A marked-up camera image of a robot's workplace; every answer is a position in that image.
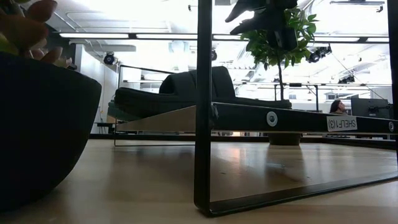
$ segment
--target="ceiling light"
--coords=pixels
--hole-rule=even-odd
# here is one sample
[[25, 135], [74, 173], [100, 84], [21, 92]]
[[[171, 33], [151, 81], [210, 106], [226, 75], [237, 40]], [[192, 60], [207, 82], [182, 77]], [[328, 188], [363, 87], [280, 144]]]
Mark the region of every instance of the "ceiling light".
[[357, 42], [358, 37], [317, 37], [315, 36], [316, 42]]
[[137, 39], [147, 40], [197, 40], [197, 34], [137, 34]]
[[366, 40], [367, 42], [383, 42], [383, 43], [389, 43], [390, 39], [388, 37], [382, 37], [382, 38], [368, 38]]
[[100, 34], [100, 33], [60, 33], [63, 38], [72, 39], [128, 39], [129, 34]]
[[213, 35], [213, 40], [242, 40], [240, 35]]

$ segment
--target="wooden table surface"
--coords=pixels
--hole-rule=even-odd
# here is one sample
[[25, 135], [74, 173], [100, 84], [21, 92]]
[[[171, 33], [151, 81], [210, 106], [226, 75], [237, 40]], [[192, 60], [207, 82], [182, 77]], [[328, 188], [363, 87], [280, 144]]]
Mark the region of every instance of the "wooden table surface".
[[[211, 156], [212, 200], [397, 170], [395, 151], [331, 144], [213, 143]], [[211, 219], [192, 201], [193, 146], [92, 140], [50, 195], [0, 214], [0, 223], [398, 223], [398, 182]]]

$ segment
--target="person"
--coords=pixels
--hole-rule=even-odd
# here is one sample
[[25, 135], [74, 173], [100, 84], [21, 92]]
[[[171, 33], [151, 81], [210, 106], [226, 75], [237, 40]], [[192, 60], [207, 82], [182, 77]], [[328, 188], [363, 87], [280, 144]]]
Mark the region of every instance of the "person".
[[335, 100], [330, 106], [330, 112], [332, 114], [346, 114], [345, 113], [346, 106], [341, 100]]

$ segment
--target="computer monitor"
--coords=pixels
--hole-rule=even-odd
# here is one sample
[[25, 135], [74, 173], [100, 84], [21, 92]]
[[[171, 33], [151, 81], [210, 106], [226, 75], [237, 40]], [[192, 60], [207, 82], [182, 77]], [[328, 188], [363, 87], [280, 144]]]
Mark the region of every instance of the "computer monitor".
[[351, 110], [353, 116], [390, 119], [390, 106], [383, 99], [352, 98]]

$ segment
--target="tree trunk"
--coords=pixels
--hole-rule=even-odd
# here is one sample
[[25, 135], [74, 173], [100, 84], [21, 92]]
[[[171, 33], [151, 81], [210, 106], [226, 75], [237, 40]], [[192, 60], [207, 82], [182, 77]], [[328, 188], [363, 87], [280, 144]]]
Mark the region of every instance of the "tree trunk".
[[280, 100], [284, 100], [284, 83], [282, 81], [282, 69], [280, 67], [279, 57], [278, 57], [278, 69], [279, 69]]

